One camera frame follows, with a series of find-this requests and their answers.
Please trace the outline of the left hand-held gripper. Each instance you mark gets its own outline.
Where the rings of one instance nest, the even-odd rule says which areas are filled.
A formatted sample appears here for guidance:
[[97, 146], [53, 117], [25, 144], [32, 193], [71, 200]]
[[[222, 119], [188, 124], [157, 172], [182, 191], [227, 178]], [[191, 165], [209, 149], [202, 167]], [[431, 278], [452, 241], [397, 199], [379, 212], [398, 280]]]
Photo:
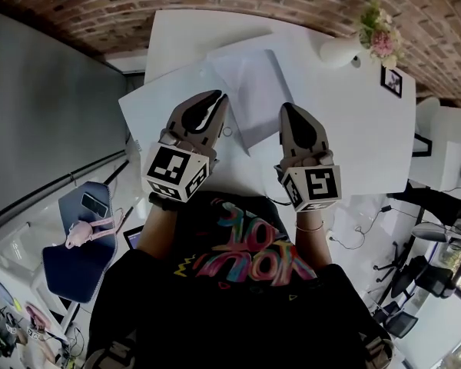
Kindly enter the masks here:
[[[219, 90], [201, 92], [181, 102], [165, 128], [180, 136], [205, 133], [207, 146], [213, 148], [221, 135], [228, 105], [228, 96], [221, 96]], [[141, 177], [149, 185], [149, 201], [186, 202], [209, 175], [208, 157], [157, 141], [150, 146]]]

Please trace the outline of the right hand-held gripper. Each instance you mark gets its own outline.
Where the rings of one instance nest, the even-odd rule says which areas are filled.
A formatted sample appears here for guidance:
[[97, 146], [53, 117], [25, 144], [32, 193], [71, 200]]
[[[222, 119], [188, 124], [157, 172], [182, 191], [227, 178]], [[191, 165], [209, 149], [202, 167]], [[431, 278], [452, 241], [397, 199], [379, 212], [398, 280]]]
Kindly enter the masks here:
[[[279, 122], [283, 158], [330, 150], [324, 126], [305, 109], [283, 103]], [[296, 212], [323, 210], [341, 199], [340, 167], [335, 164], [288, 168], [280, 183]]]

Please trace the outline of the person's right hand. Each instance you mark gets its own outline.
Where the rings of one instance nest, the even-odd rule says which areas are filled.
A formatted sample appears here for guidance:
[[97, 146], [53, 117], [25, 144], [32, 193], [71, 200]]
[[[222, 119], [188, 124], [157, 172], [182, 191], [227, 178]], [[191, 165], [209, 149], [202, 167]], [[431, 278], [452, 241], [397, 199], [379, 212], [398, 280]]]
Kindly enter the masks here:
[[292, 167], [315, 167], [315, 166], [334, 165], [333, 152], [326, 150], [314, 155], [292, 156], [283, 158], [278, 165], [274, 165], [277, 176], [281, 180], [288, 168]]

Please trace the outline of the person's left hand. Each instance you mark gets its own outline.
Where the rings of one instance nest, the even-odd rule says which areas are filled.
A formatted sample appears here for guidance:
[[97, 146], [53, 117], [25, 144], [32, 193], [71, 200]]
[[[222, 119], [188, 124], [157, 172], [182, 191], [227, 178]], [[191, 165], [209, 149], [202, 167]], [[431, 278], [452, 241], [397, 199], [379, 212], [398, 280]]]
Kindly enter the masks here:
[[172, 145], [176, 148], [203, 155], [209, 159], [209, 174], [211, 175], [217, 160], [217, 152], [214, 150], [217, 141], [216, 135], [205, 133], [180, 136], [177, 132], [165, 128], [161, 131], [159, 142], [164, 145]]

